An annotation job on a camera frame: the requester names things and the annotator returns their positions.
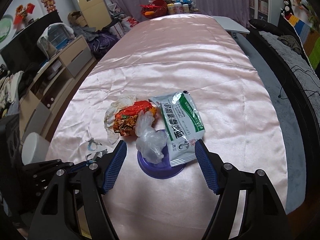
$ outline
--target bolt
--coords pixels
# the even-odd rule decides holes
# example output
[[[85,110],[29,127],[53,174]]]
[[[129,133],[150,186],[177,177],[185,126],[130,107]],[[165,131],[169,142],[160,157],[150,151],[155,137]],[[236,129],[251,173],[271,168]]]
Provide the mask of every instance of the bolt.
[[[91,163],[89,166],[90,170],[95,170],[96,168],[98,168],[98,164],[97,163]]]
[[[266,173],[265,173],[263,170],[258,170],[258,171],[257,171],[257,174],[258,174],[259,176],[264,176]]]
[[[232,164],[230,164],[230,163],[225,163],[224,165],[223,165],[223,167],[226,169],[226,170],[231,170],[232,169]]]
[[[57,175],[58,175],[58,176],[63,175],[63,173],[64,173],[64,170],[58,170],[58,171],[57,171]]]

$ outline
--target white and green packet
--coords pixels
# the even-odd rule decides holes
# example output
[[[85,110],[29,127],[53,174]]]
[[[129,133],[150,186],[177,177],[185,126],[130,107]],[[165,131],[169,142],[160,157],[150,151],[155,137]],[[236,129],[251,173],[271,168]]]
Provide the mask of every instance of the white and green packet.
[[[204,135],[204,125],[187,91],[149,98],[162,111],[172,167],[196,159],[195,144]]]

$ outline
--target colorful knitted blanket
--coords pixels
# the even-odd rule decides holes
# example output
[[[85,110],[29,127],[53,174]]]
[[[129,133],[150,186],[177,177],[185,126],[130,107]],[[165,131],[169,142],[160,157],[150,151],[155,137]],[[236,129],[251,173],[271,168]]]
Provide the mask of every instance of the colorful knitted blanket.
[[[299,35],[310,64],[315,70],[320,63],[320,34],[294,15],[288,16],[287,20]]]

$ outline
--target purple plastic lid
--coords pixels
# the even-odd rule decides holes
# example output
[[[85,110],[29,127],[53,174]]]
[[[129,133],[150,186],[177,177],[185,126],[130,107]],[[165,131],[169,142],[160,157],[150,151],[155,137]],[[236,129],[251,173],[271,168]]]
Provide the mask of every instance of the purple plastic lid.
[[[138,151],[138,163],[144,173],[155,179],[168,179],[177,175],[186,166],[185,164],[175,167],[170,166],[167,145],[162,149],[162,153],[164,155],[162,161],[158,164],[153,164],[147,162],[146,159],[142,157],[141,152]]]

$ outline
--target blue textured pad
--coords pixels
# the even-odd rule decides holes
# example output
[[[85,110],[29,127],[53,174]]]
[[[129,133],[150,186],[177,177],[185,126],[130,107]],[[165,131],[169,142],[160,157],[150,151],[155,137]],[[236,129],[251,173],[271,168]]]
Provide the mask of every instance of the blue textured pad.
[[[115,153],[115,156],[113,157],[109,167],[104,173],[104,182],[102,186],[104,194],[106,194],[110,189],[113,188],[126,155],[127,144],[125,142],[122,142],[118,151]]]
[[[209,189],[217,194],[219,190],[218,174],[214,169],[210,159],[208,158],[206,150],[202,147],[199,141],[196,142],[195,152],[202,174],[205,178],[205,181],[207,182]]]

